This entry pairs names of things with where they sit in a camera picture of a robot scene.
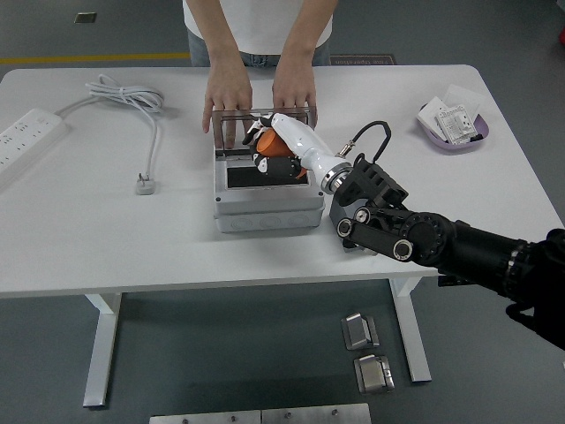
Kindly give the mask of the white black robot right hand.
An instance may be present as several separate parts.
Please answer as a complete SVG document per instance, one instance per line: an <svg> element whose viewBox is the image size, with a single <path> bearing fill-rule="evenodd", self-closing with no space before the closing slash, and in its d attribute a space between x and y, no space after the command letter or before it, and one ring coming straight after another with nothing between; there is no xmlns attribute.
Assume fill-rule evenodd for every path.
<svg viewBox="0 0 565 424"><path fill-rule="evenodd" d="M259 117L246 132L258 171L272 178L302 178L311 171L324 193L333 193L351 165L333 154L314 130L282 113Z"/></svg>

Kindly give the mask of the person's left hand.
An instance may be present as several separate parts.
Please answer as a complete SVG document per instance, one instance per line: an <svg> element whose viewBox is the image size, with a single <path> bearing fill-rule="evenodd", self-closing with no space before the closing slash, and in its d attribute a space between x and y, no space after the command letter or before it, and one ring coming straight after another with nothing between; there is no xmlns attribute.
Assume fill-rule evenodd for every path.
<svg viewBox="0 0 565 424"><path fill-rule="evenodd" d="M278 66L272 86L273 105L277 109L316 109L316 86L313 68Z"/></svg>

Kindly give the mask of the person's right hand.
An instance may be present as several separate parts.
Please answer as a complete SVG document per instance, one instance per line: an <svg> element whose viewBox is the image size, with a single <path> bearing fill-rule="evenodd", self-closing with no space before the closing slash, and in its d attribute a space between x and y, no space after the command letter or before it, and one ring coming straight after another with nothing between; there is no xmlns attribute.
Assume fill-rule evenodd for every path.
<svg viewBox="0 0 565 424"><path fill-rule="evenodd" d="M250 110L252 86L241 61L211 64L202 113L202 130L208 133L215 110Z"/></svg>

